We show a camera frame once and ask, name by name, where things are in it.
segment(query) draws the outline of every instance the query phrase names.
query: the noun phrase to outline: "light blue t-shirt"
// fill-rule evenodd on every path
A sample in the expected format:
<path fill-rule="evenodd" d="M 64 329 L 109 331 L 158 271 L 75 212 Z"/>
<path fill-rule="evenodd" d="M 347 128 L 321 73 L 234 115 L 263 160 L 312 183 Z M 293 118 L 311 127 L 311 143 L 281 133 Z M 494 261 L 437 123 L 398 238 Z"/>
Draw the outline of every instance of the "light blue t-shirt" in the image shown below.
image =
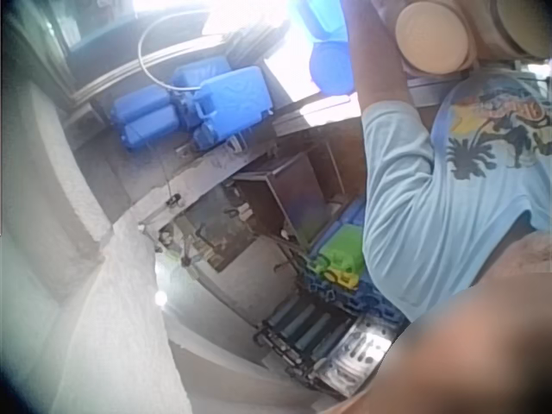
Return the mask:
<path fill-rule="evenodd" d="M 550 103 L 504 75 L 457 86 L 430 136 L 388 101 L 362 116 L 364 256 L 374 284 L 414 320 L 467 289 L 525 211 L 550 230 Z"/>

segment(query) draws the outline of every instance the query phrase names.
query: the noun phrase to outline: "beige lid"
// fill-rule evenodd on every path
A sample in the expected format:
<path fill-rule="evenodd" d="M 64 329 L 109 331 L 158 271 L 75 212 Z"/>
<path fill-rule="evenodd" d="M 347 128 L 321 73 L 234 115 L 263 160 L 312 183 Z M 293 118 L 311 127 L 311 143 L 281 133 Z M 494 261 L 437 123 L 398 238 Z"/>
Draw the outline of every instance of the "beige lid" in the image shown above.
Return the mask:
<path fill-rule="evenodd" d="M 546 3 L 539 0 L 497 0 L 497 12 L 506 33 L 529 55 L 550 57 L 550 25 Z"/>
<path fill-rule="evenodd" d="M 420 71 L 451 73 L 467 58 L 466 27 L 453 10 L 441 4 L 420 2 L 405 8 L 395 35 L 403 56 Z"/>

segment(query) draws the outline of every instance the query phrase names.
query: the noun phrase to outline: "hose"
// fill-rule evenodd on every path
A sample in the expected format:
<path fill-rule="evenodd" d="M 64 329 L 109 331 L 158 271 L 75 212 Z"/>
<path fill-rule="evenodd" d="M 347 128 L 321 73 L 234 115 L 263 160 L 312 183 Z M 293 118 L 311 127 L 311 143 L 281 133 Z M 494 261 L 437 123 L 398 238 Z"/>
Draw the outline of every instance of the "hose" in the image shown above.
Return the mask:
<path fill-rule="evenodd" d="M 152 75 L 149 72 L 149 70 L 146 68 L 146 65 L 144 64 L 143 57 L 141 55 L 141 45 L 144 42 L 144 39 L 146 39 L 146 36 L 149 34 L 149 32 L 157 25 L 163 23 L 166 20 L 172 19 L 174 17 L 179 17 L 179 16 L 198 15 L 201 13 L 209 13 L 209 12 L 210 12 L 209 9 L 180 11 L 179 13 L 173 13 L 168 16 L 163 16 L 160 19 L 157 19 L 155 22 L 151 23 L 149 26 L 147 26 L 146 30 L 144 30 L 144 33 L 141 34 L 140 40 L 138 41 L 138 63 L 140 64 L 140 68 L 144 71 L 144 73 L 148 78 L 150 78 L 157 85 L 162 86 L 163 88 L 168 89 L 169 91 L 198 91 L 199 90 L 199 88 L 197 87 L 179 87 L 179 86 L 169 85 L 157 79 L 154 75 Z"/>

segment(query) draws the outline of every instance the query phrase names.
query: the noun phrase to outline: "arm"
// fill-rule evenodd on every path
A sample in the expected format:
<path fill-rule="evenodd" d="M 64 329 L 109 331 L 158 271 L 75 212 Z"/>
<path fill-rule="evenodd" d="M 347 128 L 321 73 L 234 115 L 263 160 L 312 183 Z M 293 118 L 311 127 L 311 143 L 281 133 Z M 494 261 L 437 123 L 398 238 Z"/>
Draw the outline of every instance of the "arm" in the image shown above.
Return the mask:
<path fill-rule="evenodd" d="M 411 102 L 400 53 L 372 0 L 342 0 L 361 110 L 379 101 Z"/>

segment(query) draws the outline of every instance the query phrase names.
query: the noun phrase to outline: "graphic print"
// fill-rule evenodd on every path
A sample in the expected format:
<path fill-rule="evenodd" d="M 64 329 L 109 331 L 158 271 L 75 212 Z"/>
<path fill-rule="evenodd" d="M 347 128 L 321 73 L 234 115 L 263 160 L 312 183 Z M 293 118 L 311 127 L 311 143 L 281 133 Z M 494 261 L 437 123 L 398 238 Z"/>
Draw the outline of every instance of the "graphic print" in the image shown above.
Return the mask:
<path fill-rule="evenodd" d="M 501 88 L 451 106 L 455 114 L 448 138 L 447 162 L 456 179 L 484 178 L 497 168 L 497 150 L 506 151 L 510 168 L 552 154 L 550 102 L 540 103 L 521 88 Z"/>

